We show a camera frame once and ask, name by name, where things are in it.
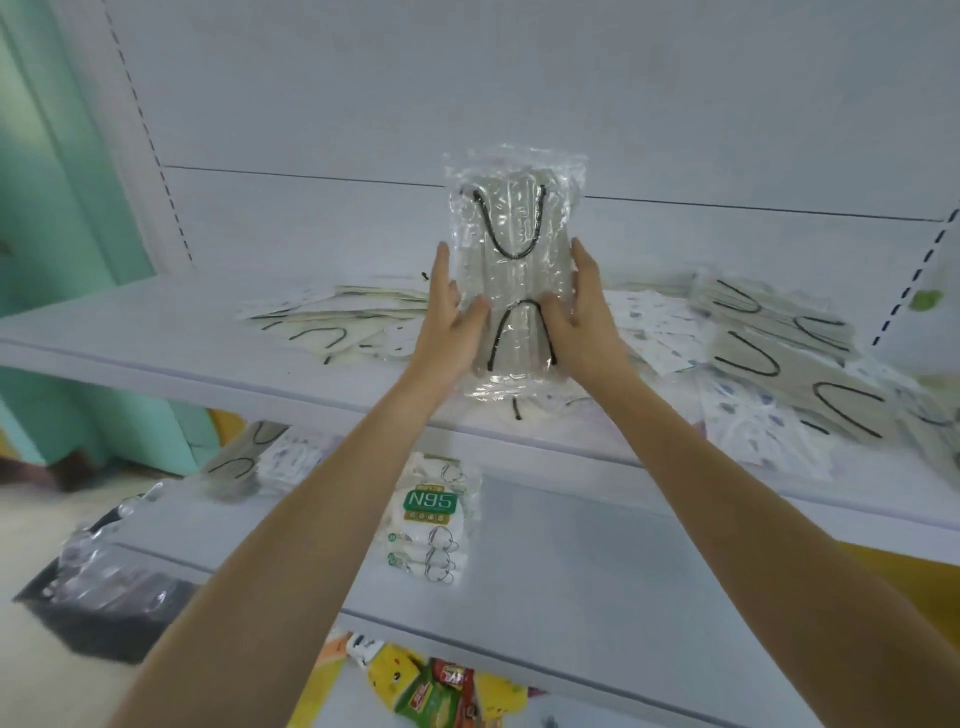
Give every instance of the green label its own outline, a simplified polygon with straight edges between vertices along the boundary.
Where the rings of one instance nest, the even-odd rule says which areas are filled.
[[[413,490],[403,501],[403,510],[416,513],[436,513],[450,516],[457,510],[457,497],[452,493],[433,490]]]

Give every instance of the hand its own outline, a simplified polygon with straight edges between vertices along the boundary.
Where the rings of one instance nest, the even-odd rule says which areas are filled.
[[[466,312],[459,310],[460,291],[456,281],[450,280],[449,266],[450,249],[441,243],[430,274],[426,318],[404,375],[435,391],[437,404],[473,363],[490,313],[490,303],[482,296]]]
[[[604,300],[596,261],[579,238],[573,238],[572,252],[577,264],[572,318],[554,294],[540,298],[540,312],[561,368],[593,394],[597,385],[612,377],[636,376],[636,370]]]

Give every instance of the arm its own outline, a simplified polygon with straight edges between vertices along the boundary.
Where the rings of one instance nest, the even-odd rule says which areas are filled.
[[[110,728],[286,724],[411,447],[476,354],[489,308],[460,319],[447,261],[441,244],[404,375],[197,593]]]
[[[830,728],[960,725],[960,655],[900,593],[703,440],[636,375],[596,263],[577,302],[541,302],[564,366],[657,481],[756,637]]]

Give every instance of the person's left hand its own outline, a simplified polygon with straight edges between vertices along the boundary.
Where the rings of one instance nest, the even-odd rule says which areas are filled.
[[[430,303],[420,329],[417,347],[410,357],[405,376],[425,384],[445,398],[457,379],[473,362],[480,346],[490,304],[482,296],[461,313],[460,291],[450,280],[450,249],[437,246],[437,257],[430,274]]]

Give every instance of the bubble wrap package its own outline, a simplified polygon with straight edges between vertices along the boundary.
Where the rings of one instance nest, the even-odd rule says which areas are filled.
[[[483,295],[491,317],[468,394],[498,400],[564,380],[538,297],[573,305],[567,222],[581,195],[586,158],[498,148],[447,169],[457,283],[464,306]]]

